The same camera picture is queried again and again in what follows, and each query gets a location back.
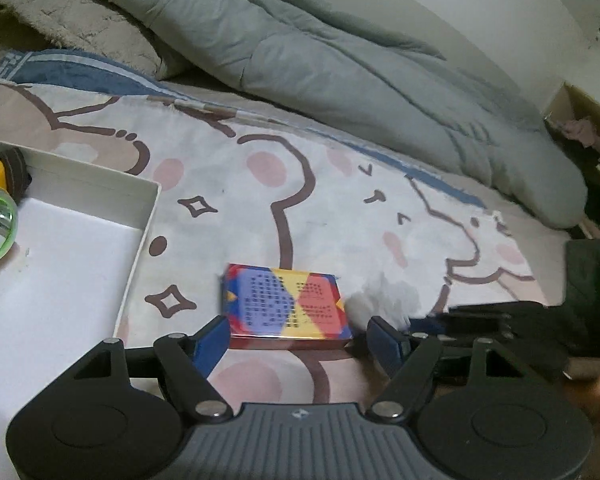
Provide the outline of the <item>colourful card box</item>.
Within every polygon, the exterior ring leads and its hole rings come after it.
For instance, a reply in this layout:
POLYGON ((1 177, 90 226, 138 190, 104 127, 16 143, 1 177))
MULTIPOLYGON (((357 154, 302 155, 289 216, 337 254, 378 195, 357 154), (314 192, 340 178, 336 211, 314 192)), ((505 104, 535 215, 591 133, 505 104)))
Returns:
POLYGON ((332 350, 352 339, 332 274, 231 263, 222 299, 235 350, 332 350))

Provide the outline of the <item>yellow headlamp with strap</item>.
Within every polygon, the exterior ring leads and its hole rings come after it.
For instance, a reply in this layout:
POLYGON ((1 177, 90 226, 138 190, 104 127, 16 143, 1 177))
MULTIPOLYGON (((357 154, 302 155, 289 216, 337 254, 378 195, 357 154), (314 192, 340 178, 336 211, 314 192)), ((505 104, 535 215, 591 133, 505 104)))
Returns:
POLYGON ((0 260, 14 246, 18 230, 18 206, 31 182, 20 148, 0 151, 0 260))

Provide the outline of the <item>cartoon bear patterned cloth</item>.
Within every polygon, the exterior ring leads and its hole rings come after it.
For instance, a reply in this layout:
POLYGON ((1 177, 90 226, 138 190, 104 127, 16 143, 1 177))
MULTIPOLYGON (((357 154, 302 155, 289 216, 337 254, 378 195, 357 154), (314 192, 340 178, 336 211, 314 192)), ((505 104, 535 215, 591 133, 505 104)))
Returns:
POLYGON ((0 68, 0 140, 148 177, 161 193, 117 334, 139 347, 220 310, 231 263, 332 274, 343 303, 385 274, 418 291, 416 316, 539 300, 502 216, 412 166, 234 108, 0 68))

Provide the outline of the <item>white shallow cardboard box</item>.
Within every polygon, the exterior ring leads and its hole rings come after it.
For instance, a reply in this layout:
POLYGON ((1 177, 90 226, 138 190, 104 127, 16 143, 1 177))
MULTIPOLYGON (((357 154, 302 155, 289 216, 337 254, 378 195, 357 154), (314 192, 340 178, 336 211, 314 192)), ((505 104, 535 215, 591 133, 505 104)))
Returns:
POLYGON ((160 193, 155 182, 25 148, 32 182, 0 261, 0 479, 14 415, 116 330, 160 193))

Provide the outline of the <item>pink clothes on shelf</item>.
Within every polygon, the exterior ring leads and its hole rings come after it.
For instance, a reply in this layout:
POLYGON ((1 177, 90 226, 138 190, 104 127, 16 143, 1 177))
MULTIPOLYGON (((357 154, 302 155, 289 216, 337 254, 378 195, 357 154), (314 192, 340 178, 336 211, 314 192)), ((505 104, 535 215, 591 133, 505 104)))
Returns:
POLYGON ((558 122, 557 129, 566 139, 580 142, 585 148, 594 148, 600 153, 600 134, 590 118, 558 122))

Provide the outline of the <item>right wooden shelf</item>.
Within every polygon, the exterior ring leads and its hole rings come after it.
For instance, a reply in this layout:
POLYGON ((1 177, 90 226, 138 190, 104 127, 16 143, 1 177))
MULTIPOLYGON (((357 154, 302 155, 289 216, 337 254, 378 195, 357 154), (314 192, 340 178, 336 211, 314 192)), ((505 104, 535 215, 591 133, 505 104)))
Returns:
POLYGON ((600 103, 573 84, 563 84, 547 107, 544 122, 588 188, 580 235, 600 240, 600 103))

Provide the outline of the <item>grey quilted duvet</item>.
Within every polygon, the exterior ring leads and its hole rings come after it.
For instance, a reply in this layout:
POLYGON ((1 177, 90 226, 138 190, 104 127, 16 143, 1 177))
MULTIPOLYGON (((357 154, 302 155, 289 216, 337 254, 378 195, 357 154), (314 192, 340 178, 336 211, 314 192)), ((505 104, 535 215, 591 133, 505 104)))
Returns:
POLYGON ((106 0, 230 88, 512 196, 547 226, 583 217, 578 167, 522 96, 435 47, 323 0, 106 0))

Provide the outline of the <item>beige fluffy pillow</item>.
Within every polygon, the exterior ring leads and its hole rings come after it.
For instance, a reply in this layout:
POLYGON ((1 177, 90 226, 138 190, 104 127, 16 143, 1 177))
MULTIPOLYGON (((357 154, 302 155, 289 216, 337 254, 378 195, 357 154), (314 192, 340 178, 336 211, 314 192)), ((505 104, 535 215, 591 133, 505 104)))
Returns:
POLYGON ((189 68, 178 52, 100 0, 0 0, 0 61, 9 51, 81 50, 158 80, 189 68))

